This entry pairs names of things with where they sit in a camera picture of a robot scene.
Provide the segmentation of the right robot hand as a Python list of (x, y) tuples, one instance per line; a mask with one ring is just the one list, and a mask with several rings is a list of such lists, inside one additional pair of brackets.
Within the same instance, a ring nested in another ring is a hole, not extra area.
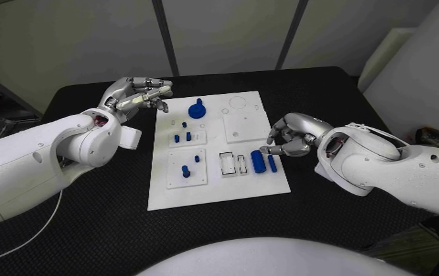
[(259, 151), (267, 155), (305, 156), (312, 147), (318, 147), (334, 127), (318, 118), (288, 113), (273, 124), (266, 145)]

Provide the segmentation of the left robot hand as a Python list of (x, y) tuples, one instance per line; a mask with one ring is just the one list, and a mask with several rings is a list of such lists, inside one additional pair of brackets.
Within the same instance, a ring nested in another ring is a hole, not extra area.
[(110, 113), (119, 123), (129, 121), (141, 108), (155, 108), (167, 113), (161, 97), (170, 97), (172, 82), (149, 77), (122, 77), (106, 88), (98, 107)]

